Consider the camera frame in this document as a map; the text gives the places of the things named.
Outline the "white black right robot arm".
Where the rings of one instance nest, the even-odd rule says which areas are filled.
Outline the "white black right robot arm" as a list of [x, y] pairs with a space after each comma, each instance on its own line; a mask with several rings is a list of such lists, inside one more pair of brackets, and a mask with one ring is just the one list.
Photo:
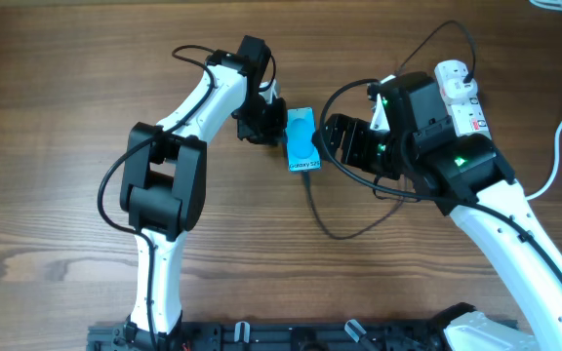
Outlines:
[[528, 320], [541, 350], [562, 350], [562, 254], [535, 217], [524, 189], [493, 141], [458, 135], [438, 83], [423, 72], [383, 81], [361, 79], [382, 130], [323, 111], [318, 140], [324, 156], [352, 180], [382, 191], [362, 170], [411, 180], [490, 261]]

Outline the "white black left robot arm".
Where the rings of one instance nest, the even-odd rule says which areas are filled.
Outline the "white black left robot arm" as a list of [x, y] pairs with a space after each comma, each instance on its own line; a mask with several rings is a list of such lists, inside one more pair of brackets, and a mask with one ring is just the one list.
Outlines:
[[100, 182], [97, 207], [109, 226], [120, 227], [103, 200], [121, 170], [119, 204], [129, 221], [123, 230], [135, 236], [139, 252], [136, 302], [122, 324], [90, 328], [88, 349], [189, 349], [182, 331], [181, 267], [185, 240], [206, 200], [208, 147], [228, 118], [235, 119], [241, 140], [269, 146], [282, 141], [286, 103], [276, 82], [263, 80], [275, 65], [270, 48], [253, 36], [245, 36], [235, 53], [210, 50], [185, 101], [157, 124], [131, 129], [126, 152]]

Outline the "white power strip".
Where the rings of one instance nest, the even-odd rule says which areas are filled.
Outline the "white power strip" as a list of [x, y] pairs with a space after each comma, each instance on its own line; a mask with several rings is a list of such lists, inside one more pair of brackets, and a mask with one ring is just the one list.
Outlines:
[[[434, 69], [434, 74], [437, 79], [440, 95], [441, 86], [446, 80], [462, 78], [464, 81], [468, 73], [469, 70], [462, 61], [450, 59], [439, 62]], [[480, 134], [487, 138], [492, 138], [487, 119], [480, 105], [478, 93], [476, 97], [472, 97], [465, 103], [451, 105], [445, 103], [445, 105], [448, 114], [454, 121], [454, 127], [458, 137]]]

